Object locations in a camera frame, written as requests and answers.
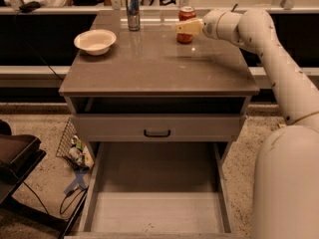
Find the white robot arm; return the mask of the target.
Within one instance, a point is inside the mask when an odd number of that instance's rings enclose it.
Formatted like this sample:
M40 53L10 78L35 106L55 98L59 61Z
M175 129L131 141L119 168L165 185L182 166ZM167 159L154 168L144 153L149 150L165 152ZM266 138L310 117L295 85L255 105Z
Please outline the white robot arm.
M319 239L319 90L281 45L270 15L212 10L174 30L257 55L286 122L256 157L252 239Z

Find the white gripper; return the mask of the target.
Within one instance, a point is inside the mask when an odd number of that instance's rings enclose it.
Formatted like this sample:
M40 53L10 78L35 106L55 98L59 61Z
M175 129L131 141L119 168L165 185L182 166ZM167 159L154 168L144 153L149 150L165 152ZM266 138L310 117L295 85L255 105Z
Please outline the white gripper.
M201 32L211 39L228 41L235 44L239 39L238 23L240 15L230 11L211 10L202 19L197 18L179 21L174 30L179 34L199 35Z

